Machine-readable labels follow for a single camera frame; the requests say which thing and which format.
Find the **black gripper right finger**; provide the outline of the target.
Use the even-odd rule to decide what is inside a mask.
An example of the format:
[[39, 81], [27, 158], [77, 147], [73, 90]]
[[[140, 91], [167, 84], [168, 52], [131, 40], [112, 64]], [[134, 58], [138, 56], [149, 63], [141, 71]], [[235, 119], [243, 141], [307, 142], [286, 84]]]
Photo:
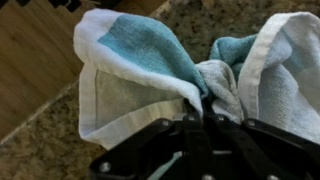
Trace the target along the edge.
[[202, 101], [216, 180], [320, 180], [320, 145], [257, 119], [237, 124]]

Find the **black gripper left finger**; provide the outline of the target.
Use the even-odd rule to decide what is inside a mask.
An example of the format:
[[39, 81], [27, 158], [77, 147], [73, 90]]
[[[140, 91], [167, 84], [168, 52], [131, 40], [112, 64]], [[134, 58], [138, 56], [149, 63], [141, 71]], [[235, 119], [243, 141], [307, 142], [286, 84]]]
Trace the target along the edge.
[[200, 115], [188, 100], [180, 120], [159, 118], [89, 166], [90, 180], [147, 180], [162, 165], [160, 180], [212, 180], [214, 158]]

